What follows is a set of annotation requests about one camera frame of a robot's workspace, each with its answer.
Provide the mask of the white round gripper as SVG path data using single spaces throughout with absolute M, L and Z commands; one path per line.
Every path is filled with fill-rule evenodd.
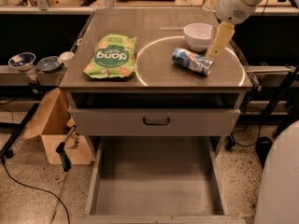
M 235 33 L 234 24 L 240 24 L 249 17 L 249 4 L 246 0 L 204 0 L 202 9 L 213 12 L 221 21 L 206 52 L 208 60 L 216 60 L 230 43 Z

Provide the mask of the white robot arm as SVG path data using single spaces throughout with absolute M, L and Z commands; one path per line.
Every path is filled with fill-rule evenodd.
M 251 16 L 263 0 L 205 0 L 221 21 L 207 57 L 221 56 L 235 26 Z M 254 224 L 299 224 L 299 121 L 289 125 L 271 146 L 264 163 Z

